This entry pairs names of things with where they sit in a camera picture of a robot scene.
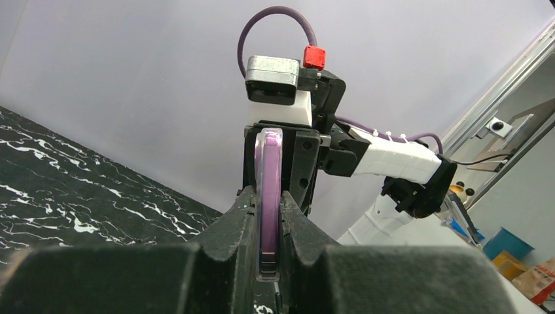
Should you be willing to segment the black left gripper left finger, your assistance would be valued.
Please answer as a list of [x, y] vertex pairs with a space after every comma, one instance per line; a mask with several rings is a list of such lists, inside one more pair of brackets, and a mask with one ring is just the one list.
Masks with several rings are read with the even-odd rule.
[[255, 191], [189, 242], [32, 251], [1, 293], [2, 313], [252, 313]]

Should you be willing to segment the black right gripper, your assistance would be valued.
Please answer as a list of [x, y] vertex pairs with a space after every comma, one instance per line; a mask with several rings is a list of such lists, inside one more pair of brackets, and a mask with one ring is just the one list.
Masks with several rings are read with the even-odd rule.
[[311, 92], [311, 126], [263, 120], [245, 129], [242, 186], [255, 186], [255, 138], [263, 128], [283, 132], [281, 190], [288, 191], [303, 214], [309, 215], [317, 172], [351, 177], [369, 142], [349, 134], [346, 123], [335, 113], [346, 91], [346, 83], [324, 70], [317, 89]]

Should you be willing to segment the phone with purple clear case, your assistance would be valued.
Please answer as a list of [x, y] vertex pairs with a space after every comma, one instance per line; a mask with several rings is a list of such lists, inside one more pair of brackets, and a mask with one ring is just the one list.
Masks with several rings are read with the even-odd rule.
[[257, 280], [262, 282], [279, 280], [282, 153], [282, 129], [263, 128], [255, 141]]

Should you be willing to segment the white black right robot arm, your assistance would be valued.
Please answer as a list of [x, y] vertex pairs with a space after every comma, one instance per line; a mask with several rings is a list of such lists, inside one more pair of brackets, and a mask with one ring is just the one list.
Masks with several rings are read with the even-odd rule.
[[317, 172], [384, 178], [381, 194], [412, 218], [439, 211], [456, 164], [415, 139], [366, 131], [338, 118], [346, 83], [328, 71], [243, 71], [248, 98], [262, 105], [245, 131], [244, 185], [267, 203], [282, 192], [310, 212]]

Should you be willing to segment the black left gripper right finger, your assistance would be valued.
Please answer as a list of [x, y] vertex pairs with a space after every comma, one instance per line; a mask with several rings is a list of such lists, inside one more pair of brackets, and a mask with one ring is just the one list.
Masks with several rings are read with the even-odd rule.
[[343, 246], [284, 192], [280, 290], [286, 313], [515, 313], [470, 247]]

